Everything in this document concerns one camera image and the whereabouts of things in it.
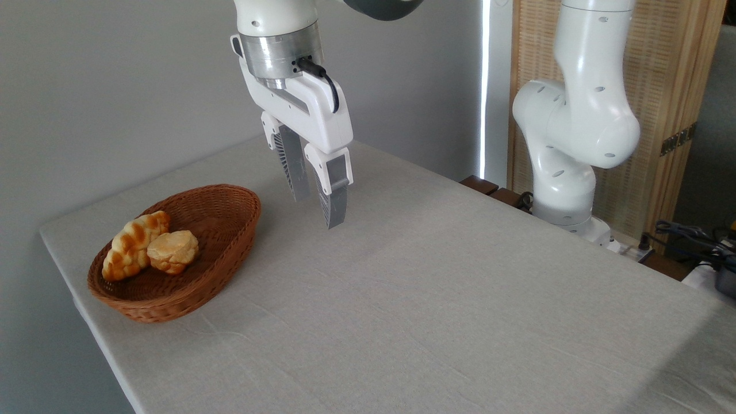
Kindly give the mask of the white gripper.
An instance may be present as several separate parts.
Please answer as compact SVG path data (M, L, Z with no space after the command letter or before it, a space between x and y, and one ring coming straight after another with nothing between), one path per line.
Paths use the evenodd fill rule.
M231 36L232 50L239 56L248 91L264 111L261 114L269 149L278 153L287 184L296 202L308 199L310 189L305 157L315 171L316 188L328 229L344 222L348 186L353 184L351 157L345 148L353 140L353 128L344 93L336 82L339 108L334 109L333 87L324 79L298 72L284 80L282 89L266 86L253 76L240 36ZM304 154L300 137L308 143Z

